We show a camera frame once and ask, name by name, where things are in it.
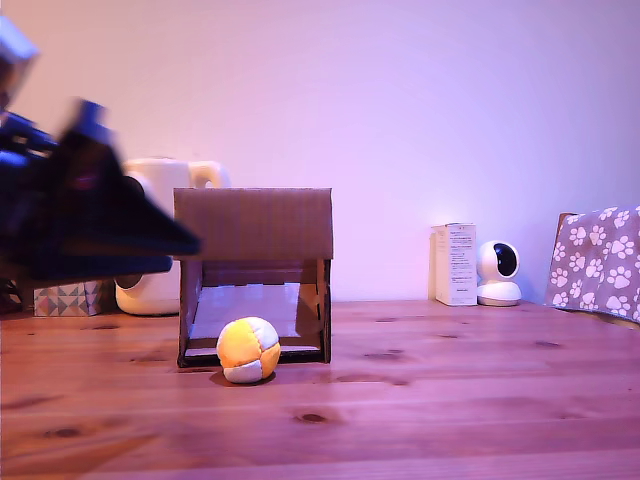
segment cardboard house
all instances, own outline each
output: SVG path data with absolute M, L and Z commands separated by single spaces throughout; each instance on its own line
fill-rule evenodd
M 330 189 L 175 189 L 175 218 L 201 240 L 180 258 L 178 364 L 219 365 L 233 320 L 257 316 L 278 332 L 281 362 L 331 359 Z

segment white kettle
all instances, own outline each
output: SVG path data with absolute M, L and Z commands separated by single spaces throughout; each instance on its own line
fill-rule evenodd
M 222 165 L 213 161 L 185 162 L 172 158 L 140 158 L 123 162 L 128 179 L 158 208 L 173 218 L 174 188 L 224 188 L 230 186 Z M 134 315 L 175 314 L 180 311 L 180 265 L 166 273 L 116 278 L 118 307 Z

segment product box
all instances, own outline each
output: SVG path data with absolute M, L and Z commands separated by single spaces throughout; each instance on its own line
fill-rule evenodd
M 37 288 L 33 291 L 36 317 L 85 317 L 109 310 L 114 301 L 113 281 L 91 281 Z
M 178 188 L 175 218 L 201 241 L 180 261 L 178 364 L 219 365 L 217 340 L 257 316 L 280 337 L 281 362 L 331 359 L 330 189 Z
M 436 300 L 451 306 L 478 304 L 476 227 L 449 223 L 436 234 Z

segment white appliance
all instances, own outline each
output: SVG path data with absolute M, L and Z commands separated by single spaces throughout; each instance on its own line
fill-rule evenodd
M 173 218 L 174 188 L 224 188 L 230 186 L 222 165 L 213 161 L 184 162 L 172 158 L 140 158 L 123 162 L 130 181 Z M 118 307 L 134 315 L 175 314 L 180 311 L 180 264 L 166 273 L 116 278 Z
M 520 302 L 522 293 L 513 278 L 520 270 L 520 255 L 507 242 L 484 243 L 478 252 L 478 303 L 509 307 Z

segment yellow and white ball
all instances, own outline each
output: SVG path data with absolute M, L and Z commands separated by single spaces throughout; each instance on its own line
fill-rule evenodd
M 260 317 L 228 323 L 218 337 L 224 376 L 232 383 L 253 383 L 273 373 L 280 358 L 278 333 Z

